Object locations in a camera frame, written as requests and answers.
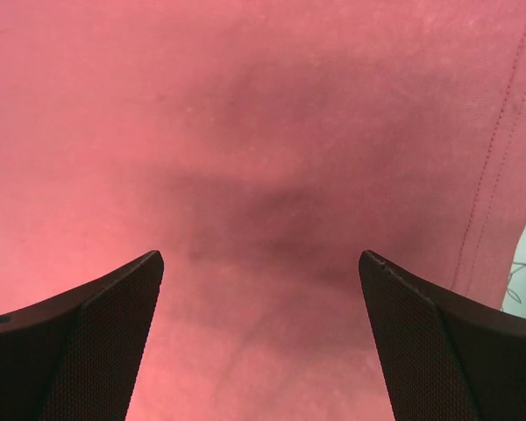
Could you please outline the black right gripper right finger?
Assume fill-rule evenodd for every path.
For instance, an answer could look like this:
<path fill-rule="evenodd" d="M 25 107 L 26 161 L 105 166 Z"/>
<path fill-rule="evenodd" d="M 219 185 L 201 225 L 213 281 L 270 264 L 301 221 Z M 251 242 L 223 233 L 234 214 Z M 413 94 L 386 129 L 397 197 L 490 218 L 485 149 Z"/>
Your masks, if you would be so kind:
<path fill-rule="evenodd" d="M 394 418 L 526 420 L 526 319 L 411 274 L 372 251 L 359 278 Z"/>

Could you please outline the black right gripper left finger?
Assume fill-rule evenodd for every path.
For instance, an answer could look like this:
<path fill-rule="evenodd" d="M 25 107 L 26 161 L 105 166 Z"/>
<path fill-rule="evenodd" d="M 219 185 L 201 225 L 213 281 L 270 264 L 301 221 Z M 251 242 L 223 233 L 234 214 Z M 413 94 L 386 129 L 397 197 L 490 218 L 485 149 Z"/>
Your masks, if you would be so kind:
<path fill-rule="evenodd" d="M 124 420 L 163 271 L 151 251 L 0 315 L 0 420 Z"/>

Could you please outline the dusty rose t shirt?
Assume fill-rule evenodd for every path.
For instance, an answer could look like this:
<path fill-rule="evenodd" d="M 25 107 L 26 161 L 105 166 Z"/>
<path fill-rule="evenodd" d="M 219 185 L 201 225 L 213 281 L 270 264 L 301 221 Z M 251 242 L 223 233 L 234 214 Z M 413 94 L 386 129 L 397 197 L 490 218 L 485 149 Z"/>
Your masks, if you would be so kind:
<path fill-rule="evenodd" d="M 360 254 L 525 224 L 526 1 L 0 1 L 0 313 L 159 250 L 131 420 L 389 420 Z"/>

